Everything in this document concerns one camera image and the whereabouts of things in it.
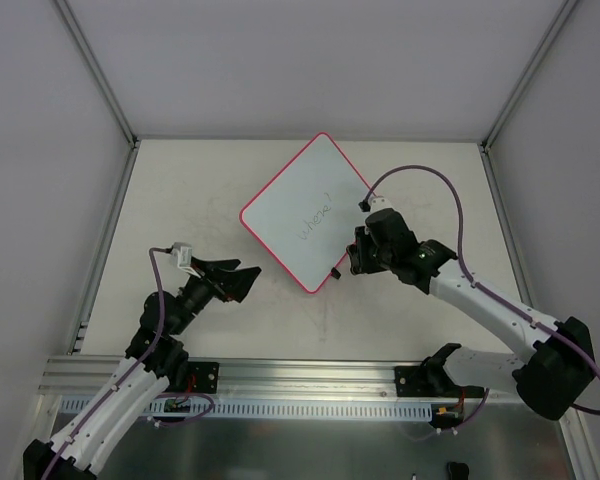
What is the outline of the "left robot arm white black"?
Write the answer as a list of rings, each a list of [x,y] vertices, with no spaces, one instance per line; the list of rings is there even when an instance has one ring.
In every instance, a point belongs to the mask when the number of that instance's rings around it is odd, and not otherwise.
[[[238,259],[201,260],[185,243],[162,252],[187,274],[186,284],[176,295],[158,284],[146,298],[140,327],[106,383],[63,429],[25,449],[25,478],[95,479],[154,399],[163,393],[198,395],[178,335],[211,301],[242,302],[262,270],[244,268]]]

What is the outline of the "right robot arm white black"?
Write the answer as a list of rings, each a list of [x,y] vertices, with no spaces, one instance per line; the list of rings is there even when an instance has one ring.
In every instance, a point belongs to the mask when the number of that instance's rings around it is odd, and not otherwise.
[[[371,213],[347,248],[354,275],[390,272],[446,302],[499,338],[507,355],[447,344],[429,358],[429,387],[450,395],[461,385],[517,394],[536,414],[558,420],[595,378],[588,327],[556,320],[489,290],[459,256],[436,240],[419,241],[392,208]]]

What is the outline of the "pink framed whiteboard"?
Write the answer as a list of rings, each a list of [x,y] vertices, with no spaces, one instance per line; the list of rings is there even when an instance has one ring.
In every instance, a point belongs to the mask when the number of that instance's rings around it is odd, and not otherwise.
[[[370,185],[325,133],[311,139],[242,208],[244,228],[307,293],[318,292],[363,223]]]

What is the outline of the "black bone-shaped eraser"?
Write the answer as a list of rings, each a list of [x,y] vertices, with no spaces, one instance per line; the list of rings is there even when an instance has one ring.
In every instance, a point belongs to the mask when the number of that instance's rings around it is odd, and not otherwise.
[[[360,257],[359,251],[356,244],[350,244],[346,248],[346,253],[350,261],[350,272],[352,275],[359,275],[360,270]]]

